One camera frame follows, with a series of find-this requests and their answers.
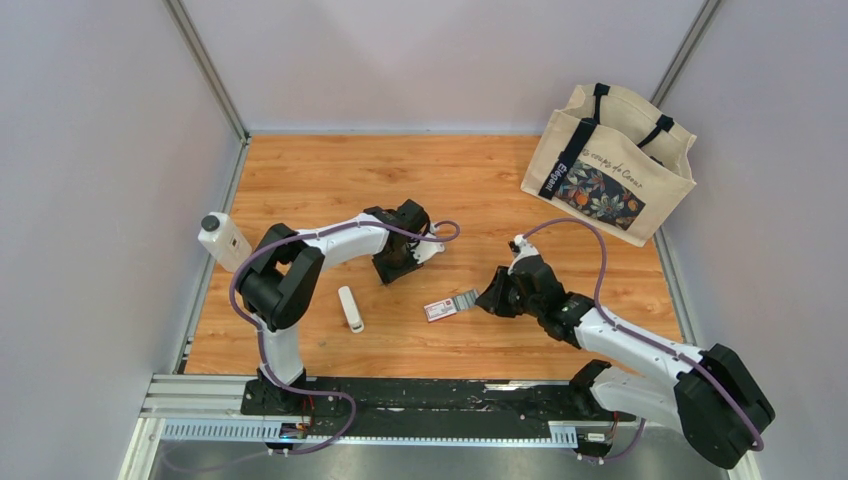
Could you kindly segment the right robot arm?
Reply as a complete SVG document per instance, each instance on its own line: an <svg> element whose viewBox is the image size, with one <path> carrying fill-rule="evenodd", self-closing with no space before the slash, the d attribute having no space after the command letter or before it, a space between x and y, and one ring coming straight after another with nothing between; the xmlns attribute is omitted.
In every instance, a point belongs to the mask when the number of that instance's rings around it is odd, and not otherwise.
<svg viewBox="0 0 848 480"><path fill-rule="evenodd" d="M475 303L498 317L529 315L552 339L603 355L573 378L570 403L579 416L620 411L659 423L724 469L763 450L776 412L733 349L702 349L638 327L566 290L539 255L497 267Z"/></svg>

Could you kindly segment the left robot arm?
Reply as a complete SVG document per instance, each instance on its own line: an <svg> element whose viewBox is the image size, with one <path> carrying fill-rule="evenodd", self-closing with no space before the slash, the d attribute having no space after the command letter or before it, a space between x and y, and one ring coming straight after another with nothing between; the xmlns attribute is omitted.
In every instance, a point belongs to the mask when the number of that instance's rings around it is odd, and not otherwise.
<svg viewBox="0 0 848 480"><path fill-rule="evenodd" d="M444 251L426 211L406 200L395 209L378 206L318 229L270 227L235 271L228 297L237 315L257 332L259 376L270 385L267 401L279 413L304 405L305 367L298 323L309 309L320 275L358 257L369 257L382 284L421 268Z"/></svg>

